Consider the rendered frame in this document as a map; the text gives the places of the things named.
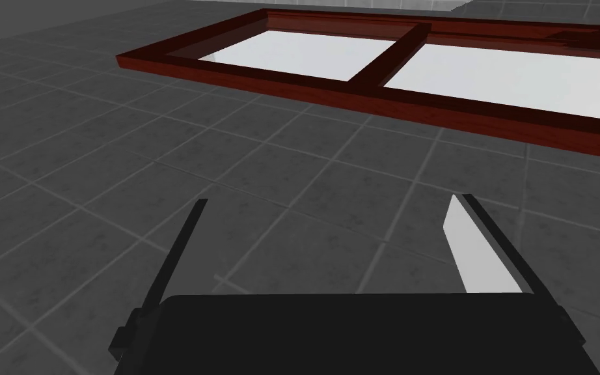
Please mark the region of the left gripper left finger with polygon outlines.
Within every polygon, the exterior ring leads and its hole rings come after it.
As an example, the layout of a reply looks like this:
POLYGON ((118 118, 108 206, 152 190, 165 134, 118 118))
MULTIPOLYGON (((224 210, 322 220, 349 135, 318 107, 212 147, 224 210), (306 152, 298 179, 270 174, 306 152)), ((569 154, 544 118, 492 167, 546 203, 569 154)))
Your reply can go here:
POLYGON ((152 311, 161 303, 174 269, 176 269, 207 203, 208 199, 196 200, 143 301, 142 311, 152 311))

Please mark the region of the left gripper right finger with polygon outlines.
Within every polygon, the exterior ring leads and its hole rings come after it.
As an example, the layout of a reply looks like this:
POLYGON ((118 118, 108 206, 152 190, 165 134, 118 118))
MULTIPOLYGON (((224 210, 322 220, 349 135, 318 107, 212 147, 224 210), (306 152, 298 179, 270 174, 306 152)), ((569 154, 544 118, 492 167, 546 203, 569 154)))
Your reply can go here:
POLYGON ((475 196, 450 197, 443 232, 466 292, 546 297, 541 279, 475 196))

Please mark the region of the dark red wooden window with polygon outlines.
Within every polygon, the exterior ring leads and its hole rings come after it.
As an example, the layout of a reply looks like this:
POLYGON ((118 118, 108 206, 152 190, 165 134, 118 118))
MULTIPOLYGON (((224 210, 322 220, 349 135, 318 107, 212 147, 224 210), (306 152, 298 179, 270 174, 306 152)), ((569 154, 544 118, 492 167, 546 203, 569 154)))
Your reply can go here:
POLYGON ((387 87, 426 44, 600 58, 600 25, 261 8, 118 54, 121 68, 600 156, 600 118, 387 87), (266 31, 388 40, 347 81, 204 60, 266 31))

